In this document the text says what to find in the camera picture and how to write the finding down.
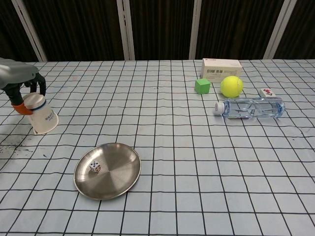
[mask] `yellow tennis ball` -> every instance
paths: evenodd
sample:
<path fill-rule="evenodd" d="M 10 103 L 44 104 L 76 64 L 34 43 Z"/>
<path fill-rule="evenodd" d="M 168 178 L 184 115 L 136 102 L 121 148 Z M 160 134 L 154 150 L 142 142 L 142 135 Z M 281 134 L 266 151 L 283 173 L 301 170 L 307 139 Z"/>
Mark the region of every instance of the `yellow tennis ball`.
<path fill-rule="evenodd" d="M 237 76 L 228 76 L 221 82 L 221 92 L 226 97 L 237 97 L 243 89 L 243 82 Z"/>

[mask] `plastic bottle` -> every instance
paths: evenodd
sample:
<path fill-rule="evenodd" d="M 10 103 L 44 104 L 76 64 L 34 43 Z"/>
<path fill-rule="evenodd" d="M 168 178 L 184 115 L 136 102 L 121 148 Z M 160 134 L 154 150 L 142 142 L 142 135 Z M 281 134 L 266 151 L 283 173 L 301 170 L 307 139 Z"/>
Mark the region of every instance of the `plastic bottle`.
<path fill-rule="evenodd" d="M 278 118 L 284 109 L 279 97 L 228 98 L 216 103 L 214 113 L 227 118 Z"/>

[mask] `green block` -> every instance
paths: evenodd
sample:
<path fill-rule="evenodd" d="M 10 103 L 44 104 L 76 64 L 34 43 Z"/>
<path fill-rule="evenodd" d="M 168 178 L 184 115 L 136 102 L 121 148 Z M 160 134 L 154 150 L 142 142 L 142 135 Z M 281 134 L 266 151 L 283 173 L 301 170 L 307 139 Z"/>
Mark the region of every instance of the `green block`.
<path fill-rule="evenodd" d="M 210 90 L 210 82 L 207 79 L 199 79 L 195 82 L 195 91 L 199 94 L 208 93 Z"/>

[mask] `stainless steel plate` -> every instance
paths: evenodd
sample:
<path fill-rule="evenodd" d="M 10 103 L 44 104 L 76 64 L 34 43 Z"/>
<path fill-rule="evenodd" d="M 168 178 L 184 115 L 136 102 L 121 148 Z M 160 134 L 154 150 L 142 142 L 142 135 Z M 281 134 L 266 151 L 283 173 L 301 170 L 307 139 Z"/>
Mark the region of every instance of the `stainless steel plate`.
<path fill-rule="evenodd" d="M 94 173 L 90 163 L 97 161 L 101 170 Z M 128 191 L 138 180 L 141 170 L 139 155 L 125 144 L 102 144 L 86 153 L 74 170 L 74 184 L 80 193 L 108 200 Z"/>

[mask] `paper cup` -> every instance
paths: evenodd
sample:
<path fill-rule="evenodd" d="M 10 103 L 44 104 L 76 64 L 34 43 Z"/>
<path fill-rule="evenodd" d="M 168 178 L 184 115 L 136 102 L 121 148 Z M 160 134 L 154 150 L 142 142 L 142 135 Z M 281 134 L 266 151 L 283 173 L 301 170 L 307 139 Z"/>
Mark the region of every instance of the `paper cup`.
<path fill-rule="evenodd" d="M 51 109 L 43 95 L 31 92 L 23 97 L 24 105 L 33 111 L 27 116 L 33 126 L 34 134 L 45 134 L 53 130 L 58 122 L 58 115 Z"/>

